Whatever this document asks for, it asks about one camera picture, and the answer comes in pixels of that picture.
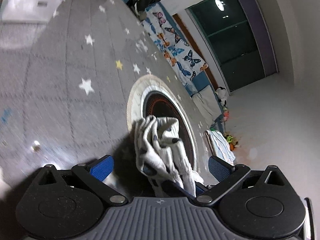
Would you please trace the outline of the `white polka dot garment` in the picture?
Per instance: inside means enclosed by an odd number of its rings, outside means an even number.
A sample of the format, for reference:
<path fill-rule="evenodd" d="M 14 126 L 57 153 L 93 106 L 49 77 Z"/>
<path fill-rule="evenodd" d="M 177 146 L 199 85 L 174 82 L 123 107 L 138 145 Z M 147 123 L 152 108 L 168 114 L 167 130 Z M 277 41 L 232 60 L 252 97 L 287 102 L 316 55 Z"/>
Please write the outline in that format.
<path fill-rule="evenodd" d="M 202 177 L 191 168 L 183 142 L 177 137 L 159 138 L 159 122 L 147 117 L 135 124 L 134 146 L 136 167 L 145 175 L 156 197 L 165 197 L 161 183 L 168 180 L 196 196 L 196 183 L 203 183 Z"/>

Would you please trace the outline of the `folded striped blue cloth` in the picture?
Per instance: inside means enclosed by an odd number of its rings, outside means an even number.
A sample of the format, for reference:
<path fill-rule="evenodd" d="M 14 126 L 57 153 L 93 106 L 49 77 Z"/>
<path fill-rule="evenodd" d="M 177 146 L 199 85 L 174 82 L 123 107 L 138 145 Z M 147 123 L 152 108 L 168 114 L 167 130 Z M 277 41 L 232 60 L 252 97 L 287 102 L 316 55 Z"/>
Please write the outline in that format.
<path fill-rule="evenodd" d="M 217 130 L 206 130 L 205 135 L 212 155 L 219 157 L 233 166 L 236 157 L 231 151 L 229 143 L 223 137 L 223 134 Z"/>

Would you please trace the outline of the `colourful toy pile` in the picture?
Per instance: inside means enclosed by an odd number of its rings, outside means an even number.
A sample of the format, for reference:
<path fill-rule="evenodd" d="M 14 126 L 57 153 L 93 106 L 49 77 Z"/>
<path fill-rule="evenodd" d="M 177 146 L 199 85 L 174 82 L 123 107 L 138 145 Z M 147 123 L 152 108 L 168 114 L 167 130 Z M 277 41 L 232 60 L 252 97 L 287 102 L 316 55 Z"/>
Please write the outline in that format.
<path fill-rule="evenodd" d="M 231 151 L 240 147 L 239 137 L 235 135 L 229 123 L 230 113 L 227 107 L 223 107 L 223 136 L 227 140 Z"/>

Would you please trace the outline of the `grey cushion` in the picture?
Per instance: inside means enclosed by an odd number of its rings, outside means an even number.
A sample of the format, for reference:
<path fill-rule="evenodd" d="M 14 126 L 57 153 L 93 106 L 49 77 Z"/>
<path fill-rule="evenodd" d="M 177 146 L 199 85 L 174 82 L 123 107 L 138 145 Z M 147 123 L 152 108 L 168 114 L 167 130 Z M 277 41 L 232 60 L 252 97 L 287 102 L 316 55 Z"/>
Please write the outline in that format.
<path fill-rule="evenodd" d="M 194 94 L 191 99 L 204 117 L 208 126 L 211 126 L 222 114 L 210 85 L 207 85 L 204 89 Z"/>

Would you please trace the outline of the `white plush toy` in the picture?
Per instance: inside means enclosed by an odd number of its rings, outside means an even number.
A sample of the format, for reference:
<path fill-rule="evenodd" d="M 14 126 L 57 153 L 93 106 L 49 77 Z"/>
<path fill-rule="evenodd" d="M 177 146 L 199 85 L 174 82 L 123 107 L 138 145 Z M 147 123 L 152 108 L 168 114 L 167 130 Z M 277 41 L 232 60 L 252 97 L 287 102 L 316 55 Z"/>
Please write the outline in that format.
<path fill-rule="evenodd" d="M 224 87 L 218 87 L 215 91 L 215 94 L 218 97 L 218 101 L 222 107 L 227 107 L 227 99 L 229 97 L 227 89 Z"/>

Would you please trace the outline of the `butterfly print pillow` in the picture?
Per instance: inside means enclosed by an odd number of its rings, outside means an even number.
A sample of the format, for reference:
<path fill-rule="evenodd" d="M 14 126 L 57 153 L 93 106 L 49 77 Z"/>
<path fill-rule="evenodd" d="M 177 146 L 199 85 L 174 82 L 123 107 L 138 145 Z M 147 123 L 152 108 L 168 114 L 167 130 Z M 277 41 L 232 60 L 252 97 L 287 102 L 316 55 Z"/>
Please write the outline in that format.
<path fill-rule="evenodd" d="M 175 20 L 161 3 L 146 8 L 142 25 L 168 64 L 172 67 L 182 85 L 192 93 L 196 92 L 193 79 L 208 65 L 189 45 Z"/>

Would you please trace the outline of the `dark green window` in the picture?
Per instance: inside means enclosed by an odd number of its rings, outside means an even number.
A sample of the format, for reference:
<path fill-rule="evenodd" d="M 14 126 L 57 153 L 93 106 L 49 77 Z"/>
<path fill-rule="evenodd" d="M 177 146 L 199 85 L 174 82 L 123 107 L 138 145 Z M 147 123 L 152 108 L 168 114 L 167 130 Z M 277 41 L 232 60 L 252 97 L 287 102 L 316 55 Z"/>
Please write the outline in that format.
<path fill-rule="evenodd" d="M 230 92 L 278 71 L 256 0 L 204 0 L 188 8 Z"/>

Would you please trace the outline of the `blue sofa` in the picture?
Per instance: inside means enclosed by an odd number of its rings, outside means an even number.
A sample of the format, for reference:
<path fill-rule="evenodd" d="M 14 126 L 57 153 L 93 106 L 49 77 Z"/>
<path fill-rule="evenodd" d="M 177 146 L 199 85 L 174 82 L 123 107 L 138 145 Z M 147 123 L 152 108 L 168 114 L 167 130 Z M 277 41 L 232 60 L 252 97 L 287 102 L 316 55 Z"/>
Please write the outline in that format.
<path fill-rule="evenodd" d="M 123 0 L 138 18 L 176 77 L 198 105 L 209 128 L 223 132 L 223 112 L 209 67 L 188 43 L 162 0 Z"/>

